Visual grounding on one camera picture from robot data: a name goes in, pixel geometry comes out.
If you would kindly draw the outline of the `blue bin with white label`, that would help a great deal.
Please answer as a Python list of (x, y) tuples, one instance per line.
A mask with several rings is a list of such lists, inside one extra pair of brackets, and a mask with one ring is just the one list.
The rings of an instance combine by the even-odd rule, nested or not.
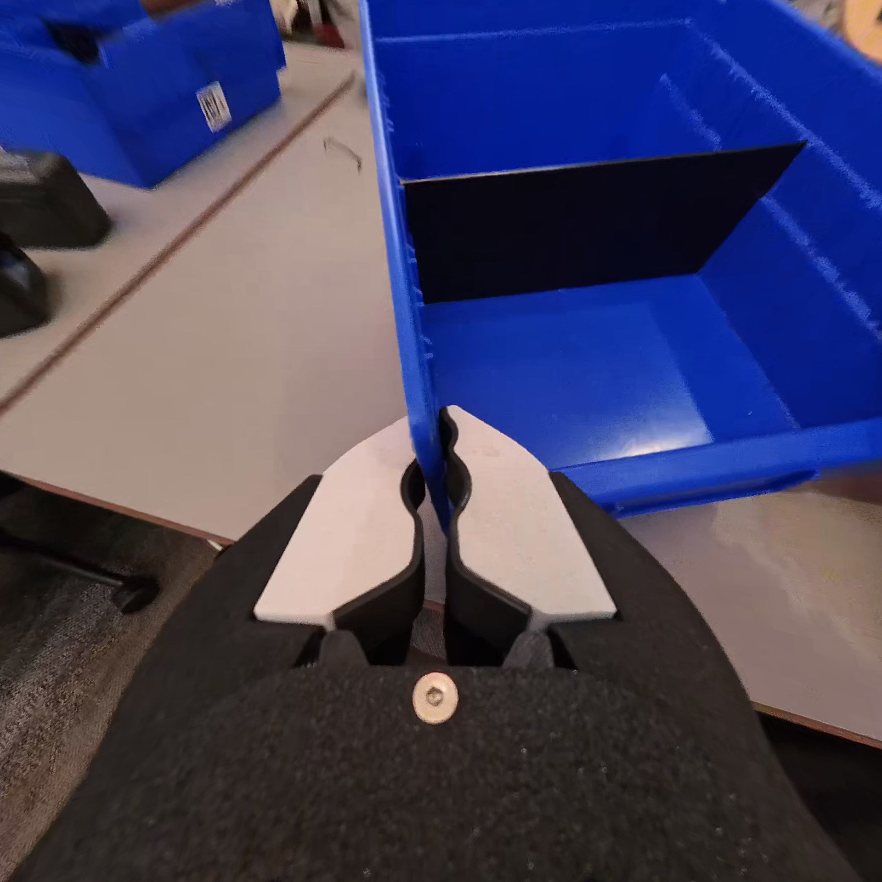
[(281, 98), (285, 67), (269, 2), (200, 2), (127, 26), (86, 75), (108, 134), (80, 170), (150, 189)]

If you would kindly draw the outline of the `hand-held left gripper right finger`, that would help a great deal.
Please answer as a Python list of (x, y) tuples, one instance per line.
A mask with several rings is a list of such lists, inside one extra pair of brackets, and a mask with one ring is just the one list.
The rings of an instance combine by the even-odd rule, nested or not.
[(516, 641), (611, 621), (616, 604), (548, 469), (463, 407), (439, 414), (451, 517), (445, 641), (455, 666), (501, 666)]

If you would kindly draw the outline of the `tan tape roll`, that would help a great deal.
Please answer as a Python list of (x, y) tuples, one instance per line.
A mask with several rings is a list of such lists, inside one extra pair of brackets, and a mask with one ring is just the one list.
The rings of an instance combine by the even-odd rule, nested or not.
[(842, 1), (841, 25), (855, 50), (881, 64), (881, 1)]

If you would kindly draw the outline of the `black case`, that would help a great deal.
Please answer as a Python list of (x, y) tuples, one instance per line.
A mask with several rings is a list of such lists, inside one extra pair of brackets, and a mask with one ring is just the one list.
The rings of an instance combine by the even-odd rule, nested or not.
[(112, 219), (65, 157), (1, 151), (1, 231), (27, 249), (89, 249)]

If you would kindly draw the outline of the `blue plastic bin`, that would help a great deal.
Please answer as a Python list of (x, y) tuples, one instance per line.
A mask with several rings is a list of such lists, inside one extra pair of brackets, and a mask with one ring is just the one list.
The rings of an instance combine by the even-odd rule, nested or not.
[(97, 34), (2, 5), (2, 148), (52, 153), (76, 171), (146, 189), (125, 143)]
[[(608, 512), (880, 465), (880, 65), (788, 2), (361, 2), (403, 386)], [(404, 182), (806, 146), (701, 270), (427, 304)]]

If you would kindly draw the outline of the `black bin divider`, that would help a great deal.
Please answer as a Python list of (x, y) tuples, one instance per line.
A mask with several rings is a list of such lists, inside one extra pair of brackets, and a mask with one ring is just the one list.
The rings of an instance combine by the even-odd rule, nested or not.
[(424, 302), (697, 273), (805, 146), (404, 182)]

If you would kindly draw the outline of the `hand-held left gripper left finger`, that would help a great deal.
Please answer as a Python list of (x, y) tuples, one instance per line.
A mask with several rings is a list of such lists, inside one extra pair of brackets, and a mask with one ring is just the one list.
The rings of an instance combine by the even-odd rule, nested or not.
[(345, 631), (369, 662), (399, 664), (424, 606), (426, 496), (406, 418), (319, 477), (253, 608), (260, 622)]

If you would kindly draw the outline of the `black chair base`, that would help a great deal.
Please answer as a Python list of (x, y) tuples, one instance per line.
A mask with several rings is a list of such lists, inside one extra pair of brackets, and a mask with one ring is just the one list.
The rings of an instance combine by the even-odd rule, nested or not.
[(2, 473), (2, 588), (99, 588), (122, 615), (160, 593), (157, 579), (107, 558), (99, 527), (106, 513)]

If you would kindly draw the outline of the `grey desk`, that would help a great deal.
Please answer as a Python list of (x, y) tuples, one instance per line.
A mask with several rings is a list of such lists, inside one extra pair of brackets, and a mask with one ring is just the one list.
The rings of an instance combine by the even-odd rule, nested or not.
[[(2, 414), (2, 469), (232, 543), (405, 415), (362, 84)], [(624, 525), (760, 711), (880, 744), (880, 506), (806, 489)]]
[(138, 292), (198, 232), (347, 93), (361, 62), (354, 51), (285, 46), (281, 99), (220, 145), (149, 191), (87, 177), (114, 227), (91, 250), (31, 250), (51, 284), (49, 324), (2, 339), (1, 413)]

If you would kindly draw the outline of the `black rounded object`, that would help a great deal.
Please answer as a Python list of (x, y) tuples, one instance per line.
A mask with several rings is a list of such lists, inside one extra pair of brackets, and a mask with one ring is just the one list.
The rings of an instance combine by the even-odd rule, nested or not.
[(11, 237), (1, 234), (1, 338), (28, 333), (49, 323), (46, 277)]

